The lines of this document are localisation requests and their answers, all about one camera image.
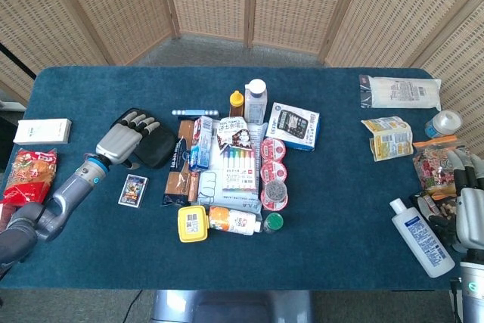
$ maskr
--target calculator box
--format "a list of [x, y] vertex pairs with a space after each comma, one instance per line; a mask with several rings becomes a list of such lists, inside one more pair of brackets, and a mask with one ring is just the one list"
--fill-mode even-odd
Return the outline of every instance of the calculator box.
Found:
[[273, 103], [265, 136], [280, 139], [289, 148], [313, 151], [318, 134], [319, 113]]

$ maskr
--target gray carpet floor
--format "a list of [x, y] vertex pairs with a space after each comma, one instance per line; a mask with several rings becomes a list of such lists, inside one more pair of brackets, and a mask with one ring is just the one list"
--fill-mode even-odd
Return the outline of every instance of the gray carpet floor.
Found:
[[[315, 56], [273, 48], [245, 49], [239, 42], [184, 36], [152, 50], [140, 66], [323, 67]], [[1, 290], [0, 323], [121, 323], [137, 290]], [[143, 291], [128, 322], [148, 322], [154, 292]], [[315, 292], [320, 323], [452, 323], [448, 292]]]

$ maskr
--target green bottle cap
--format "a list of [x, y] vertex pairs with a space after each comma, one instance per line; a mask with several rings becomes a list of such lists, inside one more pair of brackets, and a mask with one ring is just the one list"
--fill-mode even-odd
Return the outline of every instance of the green bottle cap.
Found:
[[269, 213], [269, 215], [265, 219], [265, 224], [271, 230], [276, 231], [282, 228], [282, 225], [284, 224], [284, 220], [279, 213], [273, 212], [273, 213]]

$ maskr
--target marker set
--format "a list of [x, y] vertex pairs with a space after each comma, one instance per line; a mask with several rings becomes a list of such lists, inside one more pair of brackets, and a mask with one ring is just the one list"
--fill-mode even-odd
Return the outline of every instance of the marker set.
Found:
[[256, 156], [254, 150], [226, 148], [223, 153], [222, 189], [256, 191]]

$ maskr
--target yellow container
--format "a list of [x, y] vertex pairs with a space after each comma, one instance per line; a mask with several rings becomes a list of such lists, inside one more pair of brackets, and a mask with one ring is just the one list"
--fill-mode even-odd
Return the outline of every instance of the yellow container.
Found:
[[181, 242], [197, 242], [206, 239], [209, 217], [203, 206], [189, 206], [178, 210], [178, 234]]

